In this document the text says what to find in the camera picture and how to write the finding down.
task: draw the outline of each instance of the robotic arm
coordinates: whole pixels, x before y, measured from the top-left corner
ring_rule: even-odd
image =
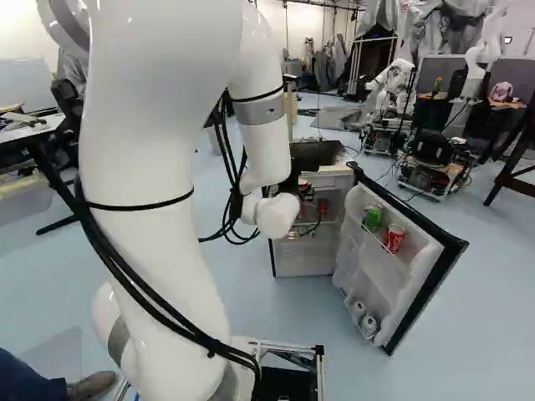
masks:
[[[87,25],[76,11],[85,6]],[[108,253],[90,241],[114,273],[94,298],[100,339],[144,400],[250,399],[252,375],[229,347],[235,340],[197,240],[191,156],[228,86],[249,160],[242,219],[270,237],[288,232],[298,199],[252,194],[291,170],[282,72],[267,21],[247,0],[38,0],[38,9],[65,51],[89,53],[90,27],[79,144],[89,217],[82,221],[86,233],[98,226],[105,237]],[[195,335],[173,329],[176,311]]]

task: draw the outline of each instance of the open fridge door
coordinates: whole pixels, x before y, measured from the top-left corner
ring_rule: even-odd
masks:
[[[364,338],[392,355],[469,244],[348,165],[355,187],[345,200],[333,283]],[[362,224],[368,206],[382,209],[373,230]],[[391,224],[405,228],[397,253],[383,245]]]

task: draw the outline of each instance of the light blue floor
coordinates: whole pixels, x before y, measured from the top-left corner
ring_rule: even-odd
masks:
[[[315,96],[304,95],[300,107],[316,103]],[[337,103],[323,97],[320,107]],[[299,117],[296,137],[317,132],[309,127],[311,120]],[[235,129],[231,122],[238,147]],[[322,130],[322,135],[359,148],[354,134]],[[217,229],[228,189],[221,158],[211,153],[205,135],[197,147],[196,217],[199,234],[207,235]],[[361,155],[358,162],[375,178],[391,160]],[[329,400],[532,400],[535,200],[503,190],[485,208],[482,202],[501,166],[483,166],[473,185],[442,204],[420,197],[411,201],[471,244],[394,357],[359,340],[327,277],[273,279],[263,239],[242,247],[223,240],[203,246],[233,332],[325,344]],[[411,195],[391,174],[381,183],[401,199]],[[214,191],[221,197],[215,200]],[[0,227],[0,346],[40,369],[50,366],[46,374],[77,378],[114,365],[90,318],[92,296],[107,276],[80,227],[39,238],[33,234],[68,214],[55,198],[48,211]]]

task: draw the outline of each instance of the red can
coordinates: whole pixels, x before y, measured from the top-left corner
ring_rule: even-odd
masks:
[[[390,224],[385,233],[385,248],[390,253],[396,254],[400,251],[401,244],[405,238],[405,228],[399,224]]]

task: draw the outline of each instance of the wall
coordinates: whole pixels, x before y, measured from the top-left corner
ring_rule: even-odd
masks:
[[[286,48],[286,10],[280,0],[257,0],[258,9],[269,21],[281,48]],[[334,9],[308,4],[288,3],[288,51],[291,58],[301,58],[305,38],[314,38],[315,49],[320,50],[322,39],[327,43],[333,37]],[[334,32],[342,33],[350,43],[354,33],[351,12],[338,10]]]
[[[58,46],[39,18],[35,0],[0,0],[0,58],[43,57],[55,73]]]
[[[512,36],[512,42],[506,46],[507,56],[523,56],[531,29],[535,28],[535,1],[516,0],[502,26],[504,34]],[[535,58],[535,38],[526,57]]]

